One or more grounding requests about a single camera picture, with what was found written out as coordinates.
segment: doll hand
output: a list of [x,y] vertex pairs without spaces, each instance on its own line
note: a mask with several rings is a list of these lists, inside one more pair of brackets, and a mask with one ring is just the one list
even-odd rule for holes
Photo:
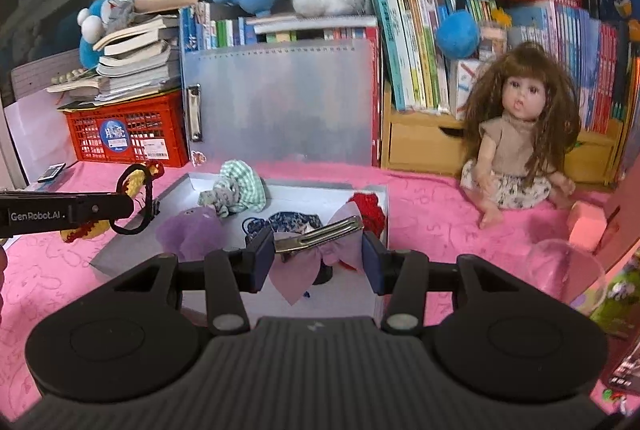
[[558,188],[562,191],[564,195],[569,197],[570,195],[573,195],[573,193],[575,192],[575,183],[571,179],[565,176],[565,178],[559,182]]
[[495,179],[491,173],[480,173],[476,175],[476,183],[486,197],[491,197],[496,192]]

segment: red fabric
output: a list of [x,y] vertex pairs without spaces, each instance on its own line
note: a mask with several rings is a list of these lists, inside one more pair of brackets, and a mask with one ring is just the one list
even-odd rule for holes
[[[360,210],[364,229],[375,233],[376,237],[380,237],[385,229],[386,216],[382,208],[378,205],[378,196],[374,193],[365,194],[363,192],[356,192],[351,196],[349,201],[356,203],[358,210]],[[353,269],[355,271],[353,267],[345,264],[343,261],[340,261],[340,264],[347,269]]]

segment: purple bow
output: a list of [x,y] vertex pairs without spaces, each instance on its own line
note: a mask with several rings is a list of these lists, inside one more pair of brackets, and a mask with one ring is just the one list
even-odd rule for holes
[[[356,203],[350,201],[342,206],[331,219],[329,224],[337,223],[348,217],[360,217],[360,211]],[[299,237],[298,233],[274,233],[276,239],[288,239]],[[309,250],[299,251],[286,263],[282,262],[279,255],[271,265],[269,278],[273,286],[280,292],[290,305],[295,304],[305,291],[316,280],[320,271],[320,264],[333,266],[338,261],[343,261],[357,271],[362,268],[362,230],[345,235],[340,239],[325,243]]]

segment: wooden shelf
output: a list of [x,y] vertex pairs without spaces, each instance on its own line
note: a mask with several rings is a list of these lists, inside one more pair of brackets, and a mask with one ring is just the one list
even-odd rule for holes
[[[383,168],[459,175],[464,163],[462,121],[450,115],[399,113],[391,103],[391,86],[383,97]],[[607,185],[614,163],[622,123],[609,122],[607,134],[582,131],[578,144],[565,160],[565,171],[576,182]]]

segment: brown curly hair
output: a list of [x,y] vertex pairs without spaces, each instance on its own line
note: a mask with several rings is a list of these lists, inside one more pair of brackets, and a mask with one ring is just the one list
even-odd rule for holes
[[480,124],[502,115],[502,89],[511,77],[540,80],[546,91],[545,107],[532,132],[533,155],[526,165],[525,185],[547,165],[562,171],[564,155],[574,148],[580,133],[580,112],[574,83],[542,46],[524,42],[481,72],[465,106],[464,134],[467,157],[478,157]]

